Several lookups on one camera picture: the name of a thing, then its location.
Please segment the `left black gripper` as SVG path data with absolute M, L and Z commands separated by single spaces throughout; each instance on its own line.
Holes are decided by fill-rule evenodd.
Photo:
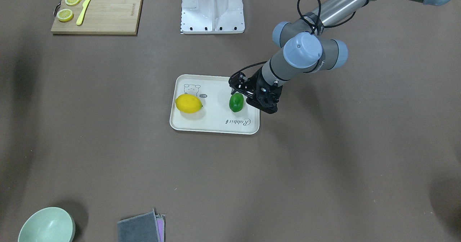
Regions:
M 251 77 L 237 72 L 229 78 L 232 94 L 238 92 L 246 96 L 246 103 L 260 111 L 273 114 L 278 111 L 278 102 L 283 89 L 283 81 L 275 78 L 268 82 L 263 77 L 263 70 L 259 69 Z

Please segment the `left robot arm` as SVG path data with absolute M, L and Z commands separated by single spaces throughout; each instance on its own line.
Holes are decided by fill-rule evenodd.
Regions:
M 283 85 L 300 73 L 332 70 L 344 65 L 347 45 L 340 40 L 325 40 L 326 29 L 338 27 L 353 18 L 356 11 L 376 0 L 317 0 L 315 10 L 303 13 L 297 7 L 298 20 L 280 22 L 272 32 L 280 50 L 247 77 L 239 70 L 229 78 L 231 95 L 246 97 L 246 103 L 268 114 L 277 112 Z M 440 6 L 451 0 L 409 0 Z

